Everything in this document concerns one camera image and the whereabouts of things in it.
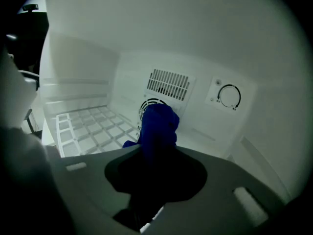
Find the vent grille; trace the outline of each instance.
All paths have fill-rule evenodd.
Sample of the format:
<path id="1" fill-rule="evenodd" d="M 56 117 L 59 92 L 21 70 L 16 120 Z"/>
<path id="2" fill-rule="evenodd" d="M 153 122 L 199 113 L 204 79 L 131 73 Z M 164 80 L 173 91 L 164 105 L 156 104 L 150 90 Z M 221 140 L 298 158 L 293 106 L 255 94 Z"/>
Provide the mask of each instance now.
<path id="1" fill-rule="evenodd" d="M 154 69 L 147 89 L 184 101 L 190 84 L 188 78 L 186 75 Z"/>
<path id="2" fill-rule="evenodd" d="M 143 114 L 146 111 L 146 108 L 150 104 L 166 104 L 166 103 L 163 100 L 158 99 L 158 98 L 149 98 L 148 100 L 144 101 L 139 109 L 139 117 L 141 121 L 142 121 Z"/>

